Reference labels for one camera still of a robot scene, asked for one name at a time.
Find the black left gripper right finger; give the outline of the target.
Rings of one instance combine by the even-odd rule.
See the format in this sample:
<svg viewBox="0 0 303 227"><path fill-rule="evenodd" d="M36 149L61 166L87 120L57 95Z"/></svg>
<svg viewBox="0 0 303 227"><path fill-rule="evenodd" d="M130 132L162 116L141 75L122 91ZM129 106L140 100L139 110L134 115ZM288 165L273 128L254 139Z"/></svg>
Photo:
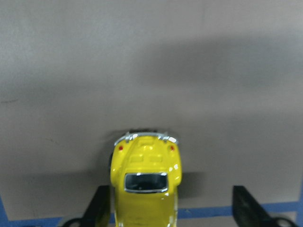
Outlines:
<svg viewBox="0 0 303 227"><path fill-rule="evenodd" d="M278 227L249 191L241 185L233 186L232 215L239 227Z"/></svg>

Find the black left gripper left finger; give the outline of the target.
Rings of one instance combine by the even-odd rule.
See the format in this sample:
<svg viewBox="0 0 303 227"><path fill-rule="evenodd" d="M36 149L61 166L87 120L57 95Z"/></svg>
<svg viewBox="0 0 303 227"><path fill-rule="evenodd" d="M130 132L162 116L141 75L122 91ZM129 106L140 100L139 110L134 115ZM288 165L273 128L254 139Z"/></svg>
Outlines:
<svg viewBox="0 0 303 227"><path fill-rule="evenodd" d="M82 227L107 227L110 220L110 186L97 188L89 206L82 216Z"/></svg>

